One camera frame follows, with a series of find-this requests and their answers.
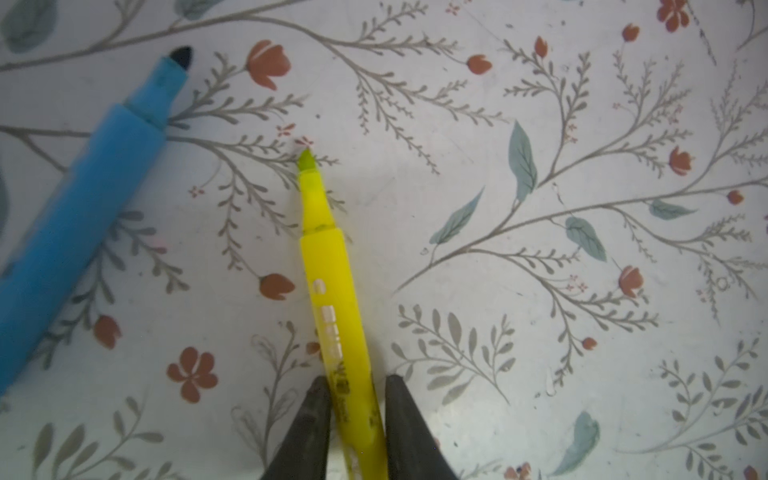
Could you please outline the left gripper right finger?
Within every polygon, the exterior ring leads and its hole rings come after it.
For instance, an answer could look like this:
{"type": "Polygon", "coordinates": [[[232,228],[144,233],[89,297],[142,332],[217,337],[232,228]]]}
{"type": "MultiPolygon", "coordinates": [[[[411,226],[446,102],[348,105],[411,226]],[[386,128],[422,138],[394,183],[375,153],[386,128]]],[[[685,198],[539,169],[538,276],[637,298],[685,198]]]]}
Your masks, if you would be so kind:
{"type": "Polygon", "coordinates": [[[388,375],[385,382],[385,434],[391,480],[457,480],[421,415],[405,380],[388,375]]]}

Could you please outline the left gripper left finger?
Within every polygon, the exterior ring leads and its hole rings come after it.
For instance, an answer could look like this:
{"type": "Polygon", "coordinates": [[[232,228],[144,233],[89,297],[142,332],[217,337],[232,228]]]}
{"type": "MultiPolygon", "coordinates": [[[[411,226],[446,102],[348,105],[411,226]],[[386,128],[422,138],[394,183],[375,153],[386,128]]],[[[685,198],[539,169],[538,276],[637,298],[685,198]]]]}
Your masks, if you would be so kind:
{"type": "Polygon", "coordinates": [[[332,398],[325,376],[307,390],[286,437],[262,480],[324,480],[327,472],[332,398]]]}

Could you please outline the yellow highlighter pen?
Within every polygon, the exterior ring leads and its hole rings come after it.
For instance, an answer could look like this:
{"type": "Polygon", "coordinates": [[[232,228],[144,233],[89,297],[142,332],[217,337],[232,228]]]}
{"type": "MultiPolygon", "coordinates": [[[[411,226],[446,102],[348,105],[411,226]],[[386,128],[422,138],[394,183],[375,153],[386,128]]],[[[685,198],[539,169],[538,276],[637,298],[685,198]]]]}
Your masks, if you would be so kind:
{"type": "Polygon", "coordinates": [[[308,149],[298,157],[298,182],[300,251],[348,477],[386,479],[385,432],[345,236],[308,149]]]}

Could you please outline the blue highlighter pen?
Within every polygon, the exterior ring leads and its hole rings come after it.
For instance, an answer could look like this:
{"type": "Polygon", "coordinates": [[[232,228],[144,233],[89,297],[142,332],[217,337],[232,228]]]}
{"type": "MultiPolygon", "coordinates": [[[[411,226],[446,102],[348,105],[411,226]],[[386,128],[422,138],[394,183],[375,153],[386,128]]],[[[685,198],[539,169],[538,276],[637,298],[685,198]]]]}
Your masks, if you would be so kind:
{"type": "Polygon", "coordinates": [[[92,132],[1,274],[1,388],[23,370],[109,227],[166,143],[171,106],[193,62],[189,46],[156,63],[92,132]]]}

